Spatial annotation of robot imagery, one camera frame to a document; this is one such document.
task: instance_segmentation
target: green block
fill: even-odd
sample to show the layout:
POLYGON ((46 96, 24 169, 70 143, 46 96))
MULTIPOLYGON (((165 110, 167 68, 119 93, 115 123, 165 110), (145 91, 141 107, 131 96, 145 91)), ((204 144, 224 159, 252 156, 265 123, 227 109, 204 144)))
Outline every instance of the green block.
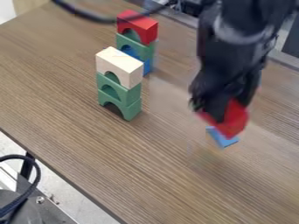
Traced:
POLYGON ((138 43, 141 43, 141 40, 140 40, 140 37, 139 37, 138 33, 135 32, 134 30, 129 29, 126 32, 124 32, 122 35, 129 38, 129 39, 132 39, 132 40, 134 40, 138 43))
POLYGON ((133 102, 129 106, 124 106, 119 100, 115 99, 113 96, 106 94, 105 92, 98 89, 99 104, 101 106, 107 105, 109 102, 113 103, 123 115, 123 118, 127 121, 133 120, 142 111, 142 101, 139 98, 137 101, 133 102))
POLYGON ((128 106, 137 101, 141 97, 142 83, 139 83, 131 89, 123 87, 117 76, 113 73, 102 75, 96 74, 98 89, 102 90, 108 95, 112 95, 115 99, 122 102, 124 106, 128 106))
POLYGON ((134 49, 139 60, 145 61, 148 59, 153 59, 155 53, 155 42, 150 43, 149 45, 143 45, 137 41, 128 38, 120 33, 116 33, 116 47, 118 50, 122 50, 124 46, 130 46, 134 49))

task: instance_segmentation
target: brown tabletop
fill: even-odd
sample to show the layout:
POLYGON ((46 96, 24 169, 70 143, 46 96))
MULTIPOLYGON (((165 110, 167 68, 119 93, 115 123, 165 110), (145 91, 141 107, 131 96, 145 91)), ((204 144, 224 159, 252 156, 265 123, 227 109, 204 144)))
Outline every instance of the brown tabletop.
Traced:
POLYGON ((187 107, 196 32, 156 19, 132 122, 97 104, 94 55, 115 46, 114 25, 51 3, 1 25, 1 130, 121 222, 299 223, 299 73, 269 63, 241 141, 219 150, 187 107))

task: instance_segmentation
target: black cable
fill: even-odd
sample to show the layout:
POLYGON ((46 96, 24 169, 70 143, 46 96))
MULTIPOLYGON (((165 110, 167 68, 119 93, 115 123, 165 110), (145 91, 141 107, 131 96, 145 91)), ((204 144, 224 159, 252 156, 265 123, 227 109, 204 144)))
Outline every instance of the black cable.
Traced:
POLYGON ((4 221, 4 224, 11 224, 14 219, 17 217, 17 213, 22 209, 23 205, 27 202, 28 199, 26 199, 23 203, 21 203, 15 210, 13 210, 7 220, 4 221))
POLYGON ((17 209, 21 204, 23 204, 28 199, 28 197, 35 191, 35 189, 37 188, 38 183, 40 181, 40 178, 41 178, 40 168, 39 168, 38 164, 33 159, 25 157, 25 156, 20 156, 20 155, 9 155, 9 156, 0 157, 0 163, 4 162, 6 160, 11 160, 11 159, 22 159, 22 160, 26 161, 27 163, 32 164, 37 171, 37 176, 36 176, 35 180, 33 181, 32 185, 25 191, 25 193, 18 196, 7 206, 4 206, 3 208, 0 209, 0 218, 3 218, 5 215, 11 213, 15 209, 17 209))
MULTIPOLYGON (((93 12, 88 11, 88 10, 80 10, 80 9, 76 8, 75 6, 73 6, 72 4, 66 3, 64 0, 52 0, 52 2, 55 3, 56 5, 58 5, 63 10, 68 11, 69 13, 74 14, 75 16, 77 16, 79 18, 84 18, 86 20, 89 20, 89 21, 92 21, 95 23, 115 24, 117 22, 116 17, 103 17, 100 14, 94 14, 93 12)), ((159 11, 165 9, 166 7, 168 7, 168 5, 169 5, 169 2, 167 2, 166 4, 161 4, 153 10, 147 10, 147 11, 141 12, 140 14, 138 14, 136 16, 126 17, 126 18, 124 18, 124 20, 128 21, 128 20, 135 20, 135 19, 142 18, 142 17, 148 17, 150 14, 156 14, 159 11)))

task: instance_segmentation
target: block tower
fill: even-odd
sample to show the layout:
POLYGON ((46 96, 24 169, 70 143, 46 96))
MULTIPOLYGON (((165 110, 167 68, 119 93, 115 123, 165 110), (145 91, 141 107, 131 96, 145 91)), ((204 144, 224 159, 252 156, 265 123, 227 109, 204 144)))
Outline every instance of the block tower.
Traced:
POLYGON ((144 63, 144 76, 153 70, 158 22, 150 17, 126 20, 136 15, 133 10, 118 15, 116 47, 144 63))
POLYGON ((112 46, 98 52, 95 59, 99 104, 113 103, 131 121, 142 111, 143 63, 112 46))

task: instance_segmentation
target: white wall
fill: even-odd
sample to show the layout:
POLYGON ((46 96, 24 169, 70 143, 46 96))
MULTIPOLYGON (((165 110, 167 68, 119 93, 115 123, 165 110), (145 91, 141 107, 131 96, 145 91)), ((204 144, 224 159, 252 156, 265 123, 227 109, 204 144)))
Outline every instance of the white wall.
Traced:
POLYGON ((12 0, 0 0, 0 24, 11 20, 15 16, 16 12, 12 0))

